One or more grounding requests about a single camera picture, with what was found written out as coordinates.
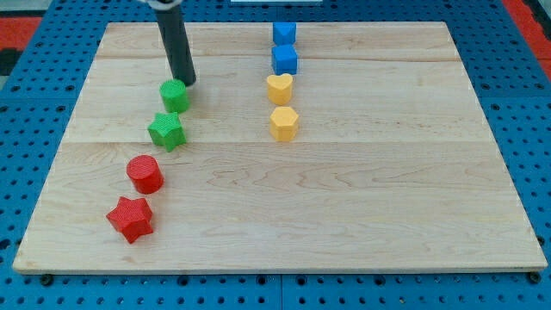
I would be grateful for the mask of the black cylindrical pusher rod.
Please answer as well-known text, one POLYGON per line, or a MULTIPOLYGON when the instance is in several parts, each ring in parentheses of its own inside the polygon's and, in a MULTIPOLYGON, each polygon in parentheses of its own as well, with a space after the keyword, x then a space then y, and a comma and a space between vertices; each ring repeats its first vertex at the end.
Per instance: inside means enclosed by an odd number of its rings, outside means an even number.
POLYGON ((172 76, 184 82, 186 86, 190 86, 195 83, 196 75, 181 2, 181 0, 154 0, 152 9, 157 18, 172 76))

